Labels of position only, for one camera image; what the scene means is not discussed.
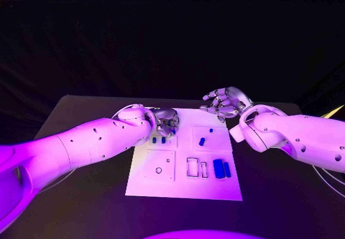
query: black background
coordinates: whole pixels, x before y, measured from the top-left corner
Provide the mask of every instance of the black background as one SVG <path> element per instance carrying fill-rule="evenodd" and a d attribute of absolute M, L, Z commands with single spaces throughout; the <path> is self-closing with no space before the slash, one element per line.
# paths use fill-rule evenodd
<path fill-rule="evenodd" d="M 334 1 L 1 2 L 0 143 L 33 139 L 66 94 L 197 100 L 235 86 L 320 116 L 345 102 L 343 12 Z"/>

